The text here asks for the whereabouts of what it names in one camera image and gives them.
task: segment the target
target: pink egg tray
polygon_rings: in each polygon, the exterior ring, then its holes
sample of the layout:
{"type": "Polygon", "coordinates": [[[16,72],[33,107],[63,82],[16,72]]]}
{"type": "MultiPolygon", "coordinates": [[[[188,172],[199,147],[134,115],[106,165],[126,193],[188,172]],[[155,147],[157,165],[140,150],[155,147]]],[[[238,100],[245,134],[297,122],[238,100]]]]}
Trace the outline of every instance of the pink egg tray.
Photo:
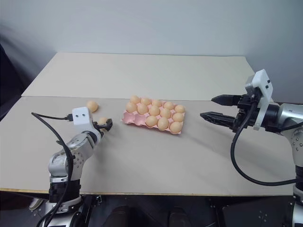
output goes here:
{"type": "MultiPolygon", "coordinates": [[[[163,105],[162,105],[161,107],[159,107],[160,111],[163,109],[163,106],[164,106],[165,103],[166,103],[166,102],[163,101],[163,105]]],[[[168,121],[169,121],[169,126],[170,126],[171,123],[174,122],[174,120],[172,119],[172,116],[173,116],[174,113],[176,113],[176,111],[175,111],[174,109],[172,109],[172,110],[170,110],[170,112],[171,112],[171,117],[168,119],[168,121]]],[[[146,121],[146,118],[149,117],[149,116],[150,116],[150,114],[149,114],[148,112],[145,113],[145,114],[143,114],[143,115],[141,115],[141,114],[139,114],[137,111],[134,111],[134,112],[132,112],[132,113],[129,113],[129,112],[127,112],[126,110],[124,110],[122,121],[123,121],[124,123],[126,123],[126,124],[135,124],[135,125],[137,125],[137,126],[146,126],[147,128],[157,128],[157,129],[158,129],[158,126],[157,126],[157,125],[154,125],[154,126],[152,126],[152,127],[149,127],[149,126],[146,125],[145,121],[146,121]]],[[[164,131],[169,131],[170,133],[174,134],[173,132],[170,131],[169,126],[168,126],[167,129],[165,129],[164,131]]]]}

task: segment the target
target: cable connector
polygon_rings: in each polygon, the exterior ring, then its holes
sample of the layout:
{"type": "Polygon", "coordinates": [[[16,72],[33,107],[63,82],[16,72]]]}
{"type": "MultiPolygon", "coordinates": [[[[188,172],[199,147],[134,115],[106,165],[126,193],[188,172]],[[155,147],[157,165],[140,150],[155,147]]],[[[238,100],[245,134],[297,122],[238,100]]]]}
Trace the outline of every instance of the cable connector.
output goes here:
{"type": "Polygon", "coordinates": [[[66,120],[68,120],[69,122],[72,122],[73,121],[73,117],[72,117],[72,114],[70,113],[69,115],[67,115],[65,117],[66,120]]]}

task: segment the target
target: wooden table edge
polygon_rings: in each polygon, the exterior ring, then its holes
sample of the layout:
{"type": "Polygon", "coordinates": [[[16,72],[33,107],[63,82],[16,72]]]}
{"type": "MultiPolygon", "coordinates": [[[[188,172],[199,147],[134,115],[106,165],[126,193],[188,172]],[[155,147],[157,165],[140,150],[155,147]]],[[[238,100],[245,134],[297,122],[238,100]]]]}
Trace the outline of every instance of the wooden table edge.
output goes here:
{"type": "MultiPolygon", "coordinates": [[[[25,192],[25,193],[44,193],[48,191],[43,190],[28,190],[28,189],[14,189],[14,188],[0,188],[3,192],[25,192]]],[[[81,195],[179,195],[179,196],[239,196],[239,197],[258,197],[258,196],[287,196],[287,195],[218,195],[218,194],[180,194],[180,193],[142,193],[142,192],[80,192],[81,195]]]]}

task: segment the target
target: egg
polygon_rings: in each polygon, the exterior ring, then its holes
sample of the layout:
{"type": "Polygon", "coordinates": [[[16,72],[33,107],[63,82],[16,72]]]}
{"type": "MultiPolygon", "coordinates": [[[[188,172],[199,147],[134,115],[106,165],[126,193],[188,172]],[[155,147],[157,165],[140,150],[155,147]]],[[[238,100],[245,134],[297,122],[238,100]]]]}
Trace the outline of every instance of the egg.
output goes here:
{"type": "Polygon", "coordinates": [[[152,127],[158,123],[158,119],[155,116],[149,116],[146,118],[145,123],[148,127],[152,127]]]}
{"type": "Polygon", "coordinates": [[[160,114],[160,109],[159,107],[152,105],[148,111],[148,113],[152,116],[157,116],[160,114]]]}
{"type": "Polygon", "coordinates": [[[134,111],[137,110],[137,105],[135,103],[132,103],[132,102],[128,102],[126,104],[126,111],[129,112],[130,114],[134,111]]]}
{"type": "Polygon", "coordinates": [[[171,112],[168,109],[164,108],[164,109],[161,110],[160,116],[170,118],[171,112]]]}
{"type": "Polygon", "coordinates": [[[141,103],[144,105],[149,105],[152,103],[152,101],[149,98],[142,98],[141,103]]]}
{"type": "Polygon", "coordinates": [[[182,106],[182,105],[177,105],[177,106],[175,107],[175,111],[176,111],[177,113],[184,113],[184,112],[185,112],[185,107],[182,106]]]}
{"type": "Polygon", "coordinates": [[[152,105],[155,105],[157,107],[161,107],[162,106],[162,102],[157,100],[157,99],[154,99],[151,103],[152,105]]]}
{"type": "Polygon", "coordinates": [[[172,102],[166,102],[163,107],[168,110],[172,110],[174,108],[174,104],[172,102]]]}
{"type": "Polygon", "coordinates": [[[98,121],[98,124],[101,125],[101,124],[106,124],[106,121],[107,121],[107,118],[106,117],[100,117],[99,118],[99,121],[98,121]]]}
{"type": "Polygon", "coordinates": [[[159,130],[163,131],[163,130],[166,130],[167,127],[169,126],[169,121],[167,120],[167,118],[161,117],[158,120],[158,124],[157,125],[158,125],[159,130]]]}
{"type": "Polygon", "coordinates": [[[93,113],[98,109],[98,103],[94,101],[88,101],[86,107],[93,113]]]}
{"type": "Polygon", "coordinates": [[[169,130],[172,133],[178,133],[180,132],[182,129],[182,124],[180,122],[173,122],[172,124],[170,124],[169,130]]]}
{"type": "Polygon", "coordinates": [[[143,114],[146,114],[146,113],[147,113],[148,108],[147,108],[146,105],[140,103],[140,104],[138,105],[138,107],[137,107],[137,111],[138,111],[139,114],[143,115],[143,114]]]}
{"type": "Polygon", "coordinates": [[[184,116],[183,114],[181,113],[175,113],[173,116],[172,116],[172,119],[175,121],[175,122],[182,122],[184,120],[184,116]]]}
{"type": "Polygon", "coordinates": [[[131,97],[131,102],[132,102],[132,103],[137,104],[137,103],[139,103],[140,101],[141,101],[141,99],[140,99],[138,96],[132,96],[132,97],[131,97]]]}

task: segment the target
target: table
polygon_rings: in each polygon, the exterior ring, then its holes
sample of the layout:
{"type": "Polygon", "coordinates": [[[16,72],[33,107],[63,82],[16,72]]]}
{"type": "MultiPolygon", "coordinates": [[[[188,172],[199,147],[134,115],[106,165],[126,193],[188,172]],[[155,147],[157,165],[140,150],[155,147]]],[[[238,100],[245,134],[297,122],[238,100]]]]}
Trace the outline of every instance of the table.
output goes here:
{"type": "MultiPolygon", "coordinates": [[[[22,97],[0,122],[0,189],[45,192],[51,155],[61,149],[55,136],[30,113],[66,116],[91,98],[22,97]]],[[[175,101],[187,112],[181,135],[172,135],[121,121],[125,99],[94,98],[93,114],[113,119],[114,126],[88,159],[81,177],[82,194],[291,195],[292,186],[266,187],[242,178],[230,161],[234,133],[204,121],[200,112],[235,115],[237,109],[209,101],[175,101]]],[[[71,122],[48,120],[67,141],[71,122]]],[[[263,181],[294,177],[286,138],[265,131],[244,130],[236,147],[244,172],[263,181]]]]}
{"type": "MultiPolygon", "coordinates": [[[[265,187],[242,178],[230,161],[232,131],[199,116],[235,116],[235,107],[209,101],[244,94],[252,74],[244,57],[57,53],[0,122],[0,190],[48,193],[48,162],[60,146],[30,113],[65,116],[94,99],[101,106],[94,118],[111,117],[114,126],[84,166],[82,194],[291,195],[291,185],[265,187]],[[126,99],[134,94],[183,104],[182,134],[123,124],[126,99]]],[[[65,141],[75,135],[71,122],[49,122],[65,141]]],[[[236,149],[252,177],[294,177],[284,137],[247,129],[236,149]]]]}
{"type": "Polygon", "coordinates": [[[23,96],[210,101],[245,94],[253,74],[245,57],[57,53],[23,96]]]}

